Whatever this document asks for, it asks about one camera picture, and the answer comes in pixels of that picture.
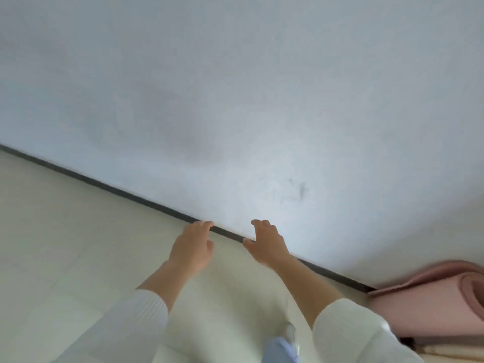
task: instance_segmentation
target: left hand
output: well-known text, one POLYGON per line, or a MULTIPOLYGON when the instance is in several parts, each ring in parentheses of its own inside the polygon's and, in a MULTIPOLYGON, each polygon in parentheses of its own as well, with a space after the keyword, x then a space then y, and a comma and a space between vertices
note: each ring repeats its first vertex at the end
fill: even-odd
POLYGON ((170 252, 169 262, 184 268, 193 276, 205 268, 214 254, 214 243, 208 239, 213 222, 194 222, 178 236, 170 252))

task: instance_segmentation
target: dark baseboard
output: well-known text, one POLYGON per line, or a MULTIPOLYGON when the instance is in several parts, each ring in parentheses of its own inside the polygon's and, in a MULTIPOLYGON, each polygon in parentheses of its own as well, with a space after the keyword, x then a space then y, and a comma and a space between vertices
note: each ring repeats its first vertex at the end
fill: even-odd
MULTIPOLYGON (((74 179, 77 179, 79 181, 82 181, 84 183, 88 183, 92 186, 95 186, 97 188, 100 188, 102 190, 105 190, 105 191, 108 191, 114 195, 118 195, 118 196, 121 196, 121 197, 124 197, 128 200, 131 200, 131 201, 134 201, 138 204, 141 204, 141 205, 144 205, 144 206, 147 206, 147 207, 151 207, 152 209, 155 209, 155 210, 158 210, 158 211, 161 211, 162 213, 165 213, 167 215, 171 215, 177 219, 180 219, 180 220, 183 220, 185 222, 188 222, 188 223, 192 223, 194 221, 197 221, 198 219, 196 218, 193 218, 191 216, 188 216, 186 214, 183 214, 183 213, 180 213, 179 211, 176 211, 176 210, 173 210, 169 207, 166 207, 166 206, 163 206, 163 205, 160 205, 160 204, 157 204, 153 201, 149 201, 149 200, 146 200, 146 199, 143 199, 142 197, 139 197, 139 196, 136 196, 136 195, 133 195, 133 194, 130 194, 129 192, 126 192, 126 191, 123 191, 123 190, 120 190, 118 188, 115 188, 115 187, 112 187, 112 186, 109 186, 107 185, 106 183, 102 183, 100 181, 97 181, 95 179, 92 179, 90 177, 87 177, 87 176, 83 176, 82 174, 79 174, 79 173, 76 173, 74 171, 71 171, 69 169, 65 169, 65 168, 62 168, 58 165, 55 165, 55 164, 52 164, 50 162, 47 162, 45 160, 42 160, 42 159, 39 159, 39 158, 36 158, 36 157, 33 157, 31 155, 28 155, 26 153, 23 153, 23 152, 20 152, 16 149, 12 149, 11 147, 8 147, 8 146, 4 146, 2 144, 0 144, 0 150, 4 151, 4 152, 7 152, 9 154, 12 154, 12 155, 15 155, 16 157, 19 157, 19 158, 23 158, 23 159, 26 159, 28 160, 29 162, 32 162, 32 163, 35 163, 35 164, 39 164, 41 165, 42 167, 45 167, 45 168, 49 168, 51 170, 54 170, 58 173, 62 173, 66 176, 69 176, 71 178, 74 178, 74 179)), ((228 230, 225 230, 223 228, 220 228, 218 226, 214 226, 212 227, 211 229, 212 232, 214 233, 217 233, 217 234, 220 234, 221 236, 224 236, 224 237, 227 237, 227 238, 230 238, 230 239, 233 239, 237 242, 240 242, 242 243, 242 240, 243 240, 243 237, 236 234, 236 233, 233 233, 233 232, 230 232, 228 230)), ((374 288, 372 287, 369 287, 363 283, 360 283, 358 281, 355 281, 353 279, 350 279, 346 276, 343 276, 343 275, 340 275, 338 273, 335 273, 333 271, 330 271, 328 269, 325 269, 325 268, 322 268, 320 266, 317 266, 317 265, 314 265, 310 262, 307 262, 307 261, 304 261, 304 260, 301 260, 302 263, 304 263, 308 268, 310 268, 312 271, 322 275, 322 276, 325 276, 329 279, 332 279, 334 281, 337 281, 341 284, 344 284, 348 287, 351 287, 351 288, 354 288, 356 290, 359 290, 363 293, 368 293, 372 290, 375 290, 374 288)))

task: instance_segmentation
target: forearm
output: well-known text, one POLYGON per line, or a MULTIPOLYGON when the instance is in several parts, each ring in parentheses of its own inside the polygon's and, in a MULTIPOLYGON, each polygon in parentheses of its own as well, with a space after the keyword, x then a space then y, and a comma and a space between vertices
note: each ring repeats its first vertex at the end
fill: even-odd
POLYGON ((158 294, 170 312, 190 277, 191 275, 184 265, 167 260, 137 289, 149 290, 158 294))
POLYGON ((322 310, 343 295, 297 258, 288 255, 273 267, 296 301, 307 323, 313 328, 322 310))

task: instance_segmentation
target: pink yoga mat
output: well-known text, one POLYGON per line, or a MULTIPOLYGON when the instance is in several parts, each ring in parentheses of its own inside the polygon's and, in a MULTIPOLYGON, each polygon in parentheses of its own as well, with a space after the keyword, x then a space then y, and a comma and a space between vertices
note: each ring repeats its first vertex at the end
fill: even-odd
POLYGON ((466 272, 394 287, 369 307, 400 337, 484 335, 484 275, 466 272))

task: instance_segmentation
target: white shoe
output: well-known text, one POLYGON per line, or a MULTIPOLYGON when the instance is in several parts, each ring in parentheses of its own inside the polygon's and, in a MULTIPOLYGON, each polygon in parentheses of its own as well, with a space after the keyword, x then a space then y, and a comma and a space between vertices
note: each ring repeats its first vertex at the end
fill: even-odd
POLYGON ((299 355, 299 344, 296 340, 296 328, 292 323, 288 323, 281 331, 281 336, 294 348, 299 355))

